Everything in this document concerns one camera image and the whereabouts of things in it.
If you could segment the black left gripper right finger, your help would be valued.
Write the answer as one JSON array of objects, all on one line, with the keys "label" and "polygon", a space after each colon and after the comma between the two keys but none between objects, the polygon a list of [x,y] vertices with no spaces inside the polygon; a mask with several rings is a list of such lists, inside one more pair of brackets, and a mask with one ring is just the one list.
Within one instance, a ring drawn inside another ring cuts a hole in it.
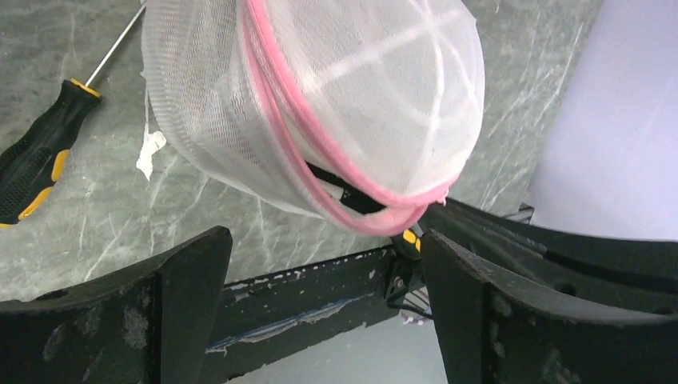
[{"label": "black left gripper right finger", "polygon": [[674,383],[677,318],[576,298],[445,236],[421,264],[451,383]]}]

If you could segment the pink rimmed mesh bag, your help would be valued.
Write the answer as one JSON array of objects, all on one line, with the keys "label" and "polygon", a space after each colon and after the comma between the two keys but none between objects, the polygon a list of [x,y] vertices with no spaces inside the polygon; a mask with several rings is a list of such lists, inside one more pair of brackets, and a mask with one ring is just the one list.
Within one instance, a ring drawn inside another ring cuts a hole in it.
[{"label": "pink rimmed mesh bag", "polygon": [[[366,235],[443,203],[481,133],[461,1],[149,1],[142,58],[160,131],[199,170]],[[385,208],[343,206],[307,162]]]}]

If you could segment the white black trimmed bra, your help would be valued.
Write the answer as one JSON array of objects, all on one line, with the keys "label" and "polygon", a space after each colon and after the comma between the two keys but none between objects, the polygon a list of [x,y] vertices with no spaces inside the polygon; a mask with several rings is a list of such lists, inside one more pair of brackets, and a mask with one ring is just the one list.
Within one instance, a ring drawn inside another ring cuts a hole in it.
[{"label": "white black trimmed bra", "polygon": [[357,188],[348,184],[342,178],[332,174],[322,168],[306,163],[307,167],[313,175],[319,180],[330,186],[334,186],[341,190],[341,196],[338,198],[339,202],[351,210],[359,214],[374,214],[382,211],[385,207],[379,202],[373,200],[370,196],[358,190]]}]

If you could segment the small yellow black screwdriver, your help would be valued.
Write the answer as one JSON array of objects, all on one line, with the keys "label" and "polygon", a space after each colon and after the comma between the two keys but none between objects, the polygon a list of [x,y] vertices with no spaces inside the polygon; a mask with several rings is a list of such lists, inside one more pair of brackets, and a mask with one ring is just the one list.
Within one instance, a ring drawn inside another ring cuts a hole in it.
[{"label": "small yellow black screwdriver", "polygon": [[20,223],[43,204],[62,176],[82,123],[100,103],[93,88],[108,61],[146,10],[141,5],[85,82],[62,82],[52,106],[1,154],[1,226]]}]

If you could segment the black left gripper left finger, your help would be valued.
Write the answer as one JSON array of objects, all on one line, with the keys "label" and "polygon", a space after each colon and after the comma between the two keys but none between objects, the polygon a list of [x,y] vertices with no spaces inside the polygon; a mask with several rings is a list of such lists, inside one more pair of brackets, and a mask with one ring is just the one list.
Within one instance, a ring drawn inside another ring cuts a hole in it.
[{"label": "black left gripper left finger", "polygon": [[232,245],[216,226],[100,278],[3,302],[2,382],[197,382]]}]

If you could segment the long yellow black screwdriver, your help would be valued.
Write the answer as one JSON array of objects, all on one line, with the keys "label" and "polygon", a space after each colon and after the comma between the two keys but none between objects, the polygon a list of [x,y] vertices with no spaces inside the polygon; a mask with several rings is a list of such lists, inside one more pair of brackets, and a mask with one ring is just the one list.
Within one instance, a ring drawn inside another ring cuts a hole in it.
[{"label": "long yellow black screwdriver", "polygon": [[415,231],[407,229],[401,234],[391,237],[391,242],[401,257],[412,261],[421,259],[421,239]]}]

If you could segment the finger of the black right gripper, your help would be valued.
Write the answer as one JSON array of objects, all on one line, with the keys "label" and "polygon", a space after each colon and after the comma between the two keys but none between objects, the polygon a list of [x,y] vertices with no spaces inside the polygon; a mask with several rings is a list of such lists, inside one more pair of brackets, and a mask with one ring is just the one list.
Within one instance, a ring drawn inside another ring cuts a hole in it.
[{"label": "finger of the black right gripper", "polygon": [[563,294],[647,313],[677,311],[677,244],[586,236],[502,218],[450,200],[423,229]]}]

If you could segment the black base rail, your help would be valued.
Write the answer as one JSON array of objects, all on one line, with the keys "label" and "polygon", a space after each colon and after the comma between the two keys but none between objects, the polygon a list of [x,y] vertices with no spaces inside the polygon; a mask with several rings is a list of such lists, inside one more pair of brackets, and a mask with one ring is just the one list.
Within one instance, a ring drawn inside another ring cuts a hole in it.
[{"label": "black base rail", "polygon": [[227,383],[339,334],[394,318],[424,285],[419,260],[391,246],[222,288],[198,382]]}]

